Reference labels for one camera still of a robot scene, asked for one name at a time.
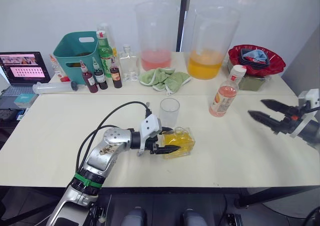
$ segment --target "laptop keyboard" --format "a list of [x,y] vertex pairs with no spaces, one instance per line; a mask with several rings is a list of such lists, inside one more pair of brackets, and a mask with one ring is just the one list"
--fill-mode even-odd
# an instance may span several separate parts
[[34,93],[32,90],[32,87],[15,87],[15,86],[10,86],[6,91],[2,93],[2,96],[7,96],[7,97],[17,97],[21,93]]

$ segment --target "blue cloth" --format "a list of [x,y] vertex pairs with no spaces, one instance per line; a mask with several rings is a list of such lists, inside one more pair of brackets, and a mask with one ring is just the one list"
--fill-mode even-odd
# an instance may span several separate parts
[[243,57],[251,57],[254,58],[257,62],[266,62],[267,56],[262,50],[253,50],[250,52],[247,52],[243,55]]

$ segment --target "green glass bottle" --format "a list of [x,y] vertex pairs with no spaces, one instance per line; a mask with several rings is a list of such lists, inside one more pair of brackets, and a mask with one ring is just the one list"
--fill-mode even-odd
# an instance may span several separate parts
[[104,74],[107,77],[111,77],[110,67],[111,67],[111,58],[113,57],[113,51],[111,46],[109,46],[106,32],[97,31],[96,37],[98,38],[98,50],[99,50],[100,58],[102,61]]

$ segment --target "laptop screen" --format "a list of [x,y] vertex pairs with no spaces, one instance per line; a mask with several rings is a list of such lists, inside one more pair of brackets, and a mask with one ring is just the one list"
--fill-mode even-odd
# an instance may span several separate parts
[[12,85],[32,85],[50,80],[40,52],[0,53],[0,65]]

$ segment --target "laptop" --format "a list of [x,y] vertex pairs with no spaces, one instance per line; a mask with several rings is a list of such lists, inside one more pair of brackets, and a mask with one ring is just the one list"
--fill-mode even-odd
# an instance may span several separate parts
[[34,93],[32,85],[50,81],[40,52],[0,52],[0,66],[10,86],[2,91],[0,109],[19,107],[14,103],[21,93]]

